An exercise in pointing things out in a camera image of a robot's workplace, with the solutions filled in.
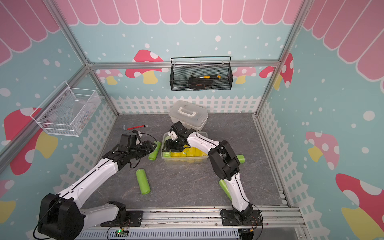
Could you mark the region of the clear plastic storage box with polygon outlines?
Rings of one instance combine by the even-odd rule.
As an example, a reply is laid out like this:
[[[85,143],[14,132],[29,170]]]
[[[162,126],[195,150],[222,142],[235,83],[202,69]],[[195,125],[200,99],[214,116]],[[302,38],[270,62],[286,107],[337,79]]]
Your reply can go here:
[[[190,148],[184,145],[184,150],[180,153],[174,153],[165,148],[166,140],[171,139],[167,133],[163,135],[161,159],[167,164],[202,164],[208,160],[208,155],[196,148]]]

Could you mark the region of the yellow roll with blue label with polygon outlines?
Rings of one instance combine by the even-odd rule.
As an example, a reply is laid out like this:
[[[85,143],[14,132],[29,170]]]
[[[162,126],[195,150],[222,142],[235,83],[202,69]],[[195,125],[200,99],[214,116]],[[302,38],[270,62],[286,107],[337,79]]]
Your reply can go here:
[[[195,148],[195,157],[202,157],[203,155],[204,153],[201,150]]]

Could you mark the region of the light green roll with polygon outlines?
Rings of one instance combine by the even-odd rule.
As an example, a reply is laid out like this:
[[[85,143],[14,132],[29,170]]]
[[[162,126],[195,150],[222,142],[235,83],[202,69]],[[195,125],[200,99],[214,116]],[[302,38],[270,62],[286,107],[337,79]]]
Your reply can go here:
[[[171,137],[165,137],[164,139],[164,142],[163,142],[163,148],[162,148],[162,157],[163,158],[170,158],[171,157],[171,149],[170,149],[170,144],[169,144],[169,140],[171,140],[172,142],[172,138]]]

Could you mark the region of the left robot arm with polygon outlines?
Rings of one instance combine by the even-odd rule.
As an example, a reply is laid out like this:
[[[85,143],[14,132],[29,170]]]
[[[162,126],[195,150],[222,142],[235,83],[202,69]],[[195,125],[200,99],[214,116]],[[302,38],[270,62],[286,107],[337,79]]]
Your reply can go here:
[[[74,240],[82,231],[99,224],[114,223],[121,228],[127,224],[130,217],[125,204],[109,201],[95,208],[84,210],[82,207],[124,166],[134,169],[132,160],[140,161],[160,148],[160,142],[142,141],[142,136],[138,131],[123,134],[120,143],[103,155],[83,177],[58,194],[47,194],[41,201],[39,220],[33,232],[44,235],[46,240]]]

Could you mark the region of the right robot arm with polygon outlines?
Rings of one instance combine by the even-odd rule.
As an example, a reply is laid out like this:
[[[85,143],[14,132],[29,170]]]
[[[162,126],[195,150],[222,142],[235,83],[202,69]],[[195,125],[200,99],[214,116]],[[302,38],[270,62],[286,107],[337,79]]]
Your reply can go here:
[[[182,152],[185,146],[196,148],[209,156],[215,174],[225,181],[232,199],[235,219],[243,224],[251,217],[253,205],[247,198],[240,179],[240,161],[231,145],[223,140],[211,140],[197,130],[187,129],[181,122],[173,124],[168,132],[165,149]]]

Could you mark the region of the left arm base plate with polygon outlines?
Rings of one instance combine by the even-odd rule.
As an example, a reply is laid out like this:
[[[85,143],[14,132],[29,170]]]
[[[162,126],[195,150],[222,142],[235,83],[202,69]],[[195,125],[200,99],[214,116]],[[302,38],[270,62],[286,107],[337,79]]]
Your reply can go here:
[[[126,211],[118,213],[112,220],[101,223],[101,227],[140,227],[143,220],[143,211]]]

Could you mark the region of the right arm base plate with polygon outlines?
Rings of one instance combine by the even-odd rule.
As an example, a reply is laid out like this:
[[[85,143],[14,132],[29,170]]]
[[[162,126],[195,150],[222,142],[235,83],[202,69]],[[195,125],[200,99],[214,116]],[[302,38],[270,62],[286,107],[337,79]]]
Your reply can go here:
[[[263,225],[261,213],[259,210],[253,210],[251,216],[245,221],[241,221],[235,217],[233,210],[222,209],[220,211],[223,226],[253,226],[261,227]]]

